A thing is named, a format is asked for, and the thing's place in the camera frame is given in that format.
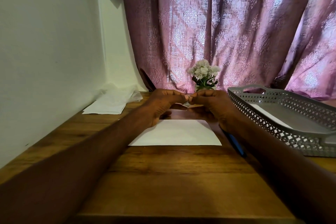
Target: curtain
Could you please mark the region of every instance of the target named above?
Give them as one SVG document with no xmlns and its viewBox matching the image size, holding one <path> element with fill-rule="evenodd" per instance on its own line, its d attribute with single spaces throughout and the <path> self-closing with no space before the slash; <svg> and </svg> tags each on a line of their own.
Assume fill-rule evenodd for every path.
<svg viewBox="0 0 336 224">
<path fill-rule="evenodd" d="M 333 0 L 124 0 L 124 6 L 150 90 L 193 92 L 187 69 L 207 59 L 221 68 L 219 89 L 262 84 L 335 96 Z"/>
</svg>

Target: tray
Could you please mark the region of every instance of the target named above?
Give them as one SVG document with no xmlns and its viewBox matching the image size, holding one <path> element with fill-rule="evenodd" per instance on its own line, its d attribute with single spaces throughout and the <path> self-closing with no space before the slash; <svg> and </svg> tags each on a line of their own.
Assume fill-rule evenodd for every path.
<svg viewBox="0 0 336 224">
<path fill-rule="evenodd" d="M 261 94 L 244 92 L 260 88 Z M 336 108 L 296 93 L 261 85 L 229 87 L 236 107 L 305 156 L 336 158 Z"/>
</svg>

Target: table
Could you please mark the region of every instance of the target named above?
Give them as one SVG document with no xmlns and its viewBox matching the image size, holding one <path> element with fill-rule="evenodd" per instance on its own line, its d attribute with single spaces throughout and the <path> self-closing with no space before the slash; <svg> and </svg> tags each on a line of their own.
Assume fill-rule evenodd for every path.
<svg viewBox="0 0 336 224">
<path fill-rule="evenodd" d="M 0 169 L 0 183 L 107 127 L 149 94 L 143 92 L 144 99 L 127 104 L 121 115 L 77 113 Z M 174 110 L 170 118 L 194 116 Z M 258 161 L 249 153 L 241 158 L 218 124 L 209 125 L 223 146 L 128 147 L 69 223 L 194 223 L 193 218 L 207 223 L 299 223 L 272 190 Z M 336 159 L 312 159 L 336 173 Z"/>
</svg>

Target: wall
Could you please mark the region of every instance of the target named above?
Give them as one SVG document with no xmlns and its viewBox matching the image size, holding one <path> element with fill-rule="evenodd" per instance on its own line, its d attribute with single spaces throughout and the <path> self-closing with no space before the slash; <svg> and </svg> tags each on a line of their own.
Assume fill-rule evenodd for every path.
<svg viewBox="0 0 336 224">
<path fill-rule="evenodd" d="M 99 0 L 99 8 L 108 81 L 116 86 L 136 84 L 148 91 L 135 64 L 123 0 Z"/>
<path fill-rule="evenodd" d="M 97 0 L 0 0 L 0 167 L 105 82 Z"/>
</svg>

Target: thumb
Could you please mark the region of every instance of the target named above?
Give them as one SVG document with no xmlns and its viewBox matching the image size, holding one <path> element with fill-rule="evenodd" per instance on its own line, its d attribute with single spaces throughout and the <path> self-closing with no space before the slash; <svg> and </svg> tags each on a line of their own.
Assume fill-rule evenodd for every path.
<svg viewBox="0 0 336 224">
<path fill-rule="evenodd" d="M 203 97 L 203 96 L 193 97 L 190 104 L 191 105 L 205 105 L 205 106 L 207 106 L 209 104 L 209 97 Z"/>
<path fill-rule="evenodd" d="M 172 105 L 174 103 L 184 104 L 188 101 L 187 95 L 169 95 L 169 103 Z"/>
</svg>

